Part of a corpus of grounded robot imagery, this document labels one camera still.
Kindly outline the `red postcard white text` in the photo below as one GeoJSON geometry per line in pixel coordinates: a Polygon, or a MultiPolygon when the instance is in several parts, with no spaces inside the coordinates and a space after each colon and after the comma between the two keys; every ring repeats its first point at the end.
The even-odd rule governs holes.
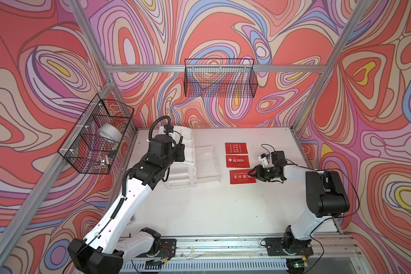
{"type": "Polygon", "coordinates": [[[225,153],[227,155],[245,155],[248,154],[246,143],[225,143],[225,153]]]}

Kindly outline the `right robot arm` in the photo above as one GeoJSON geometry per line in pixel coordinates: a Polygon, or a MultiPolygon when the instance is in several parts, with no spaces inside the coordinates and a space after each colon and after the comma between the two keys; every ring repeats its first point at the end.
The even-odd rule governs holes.
{"type": "Polygon", "coordinates": [[[249,177],[270,183],[294,180],[305,186],[306,209],[295,223],[288,226],[283,243],[309,243],[323,223],[350,210],[348,194],[338,172],[312,170],[289,163],[283,151],[262,154],[260,162],[248,172],[249,177]]]}

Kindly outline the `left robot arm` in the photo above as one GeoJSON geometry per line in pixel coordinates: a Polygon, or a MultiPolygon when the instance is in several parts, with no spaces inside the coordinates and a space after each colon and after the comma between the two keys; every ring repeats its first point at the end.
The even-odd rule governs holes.
{"type": "Polygon", "coordinates": [[[126,240],[120,236],[157,184],[168,181],[172,164],[185,160],[183,137],[174,140],[173,132],[169,116],[157,118],[149,128],[147,153],[125,172],[114,204],[83,239],[71,241],[67,252],[78,271],[117,274],[126,261],[160,255],[161,235],[153,229],[143,228],[126,240]]]}

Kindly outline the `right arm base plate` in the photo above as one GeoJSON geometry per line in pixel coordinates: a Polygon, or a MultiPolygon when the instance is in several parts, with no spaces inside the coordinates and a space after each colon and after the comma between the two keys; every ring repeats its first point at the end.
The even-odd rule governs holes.
{"type": "Polygon", "coordinates": [[[267,237],[262,239],[261,245],[267,249],[269,256],[310,257],[314,254],[310,240],[267,237]]]}

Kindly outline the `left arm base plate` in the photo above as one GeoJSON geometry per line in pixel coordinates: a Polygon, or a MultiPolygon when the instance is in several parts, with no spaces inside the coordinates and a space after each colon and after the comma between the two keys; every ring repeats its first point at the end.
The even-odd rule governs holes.
{"type": "Polygon", "coordinates": [[[162,258],[170,260],[176,255],[176,239],[161,239],[159,244],[154,244],[146,256],[149,258],[162,258]]]}

